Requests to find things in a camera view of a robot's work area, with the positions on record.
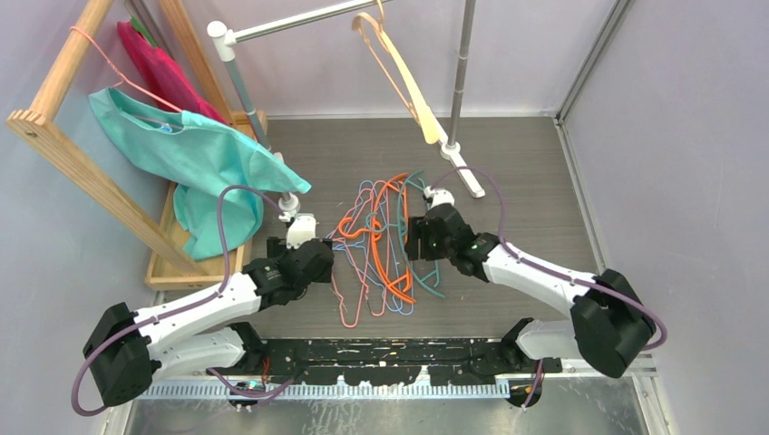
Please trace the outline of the teal plastic hanger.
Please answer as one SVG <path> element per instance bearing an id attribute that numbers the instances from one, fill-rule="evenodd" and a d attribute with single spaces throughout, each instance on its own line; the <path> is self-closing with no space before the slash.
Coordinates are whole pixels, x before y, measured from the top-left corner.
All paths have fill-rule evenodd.
<path id="1" fill-rule="evenodd" d="M 413 283 L 420 289 L 423 289 L 428 294 L 436 296 L 437 298 L 444 299 L 446 295 L 439 289 L 441 284 L 441 271 L 436 261 L 432 263 L 432 269 L 427 272 L 420 272 L 415 265 L 415 261 L 408 258 L 406 254 L 406 238 L 408 233 L 408 220 L 409 212 L 406 210 L 409 200 L 406 198 L 406 194 L 409 192 L 409 188 L 425 188 L 427 186 L 426 181 L 422 178 L 424 173 L 423 169 L 416 172 L 407 173 L 402 180 L 398 180 L 395 185 L 396 190 L 396 214 L 397 218 L 394 223 L 397 235 L 400 237 L 399 247 L 401 253 L 406 261 L 408 271 L 411 273 Z"/>

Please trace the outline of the beige plastic hanger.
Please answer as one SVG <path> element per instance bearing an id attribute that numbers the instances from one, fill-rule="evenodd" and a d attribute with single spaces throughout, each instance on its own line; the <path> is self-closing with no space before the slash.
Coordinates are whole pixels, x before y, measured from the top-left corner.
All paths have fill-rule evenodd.
<path id="1" fill-rule="evenodd" d="M 351 28 L 357 32 L 380 70 L 411 117 L 419 126 L 423 140 L 429 145 L 439 142 L 441 135 L 432 109 L 410 71 L 403 56 L 385 31 L 385 10 L 382 1 L 375 1 L 377 17 L 367 12 L 358 13 Z"/>

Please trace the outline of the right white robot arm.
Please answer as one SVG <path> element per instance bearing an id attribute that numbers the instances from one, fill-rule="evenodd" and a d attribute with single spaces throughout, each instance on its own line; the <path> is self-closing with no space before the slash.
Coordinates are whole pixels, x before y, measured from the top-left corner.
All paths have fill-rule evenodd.
<path id="1" fill-rule="evenodd" d="M 580 358 L 619 378 L 658 331 L 620 272 L 575 272 L 532 256 L 493 233 L 473 231 L 451 204 L 410 217 L 405 252 L 412 260 L 447 260 L 464 276 L 518 290 L 564 315 L 520 320 L 505 335 L 503 359 L 515 372 L 546 358 Z"/>

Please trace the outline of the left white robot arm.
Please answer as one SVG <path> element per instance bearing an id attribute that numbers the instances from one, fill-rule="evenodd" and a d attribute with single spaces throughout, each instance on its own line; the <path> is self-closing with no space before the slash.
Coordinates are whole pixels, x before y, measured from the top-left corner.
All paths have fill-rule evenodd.
<path id="1" fill-rule="evenodd" d="M 215 284 L 170 303 L 131 310 L 107 308 L 83 347 L 84 370 L 104 408 L 131 401 L 156 381 L 191 372 L 258 371 L 266 345 L 243 317 L 304 296 L 328 283 L 332 243 L 313 238 L 297 248 L 268 241 L 268 257 Z"/>

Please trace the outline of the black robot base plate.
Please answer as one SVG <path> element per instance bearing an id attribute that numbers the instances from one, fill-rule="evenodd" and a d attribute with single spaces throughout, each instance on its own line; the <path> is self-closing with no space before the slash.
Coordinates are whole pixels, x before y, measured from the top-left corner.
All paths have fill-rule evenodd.
<path id="1" fill-rule="evenodd" d="M 228 394 L 243 407 L 270 399 L 502 398 L 535 404 L 543 375 L 560 373 L 559 358 L 535 362 L 510 336 L 401 339 L 262 339 L 247 324 L 245 353 L 206 370 L 232 377 Z"/>

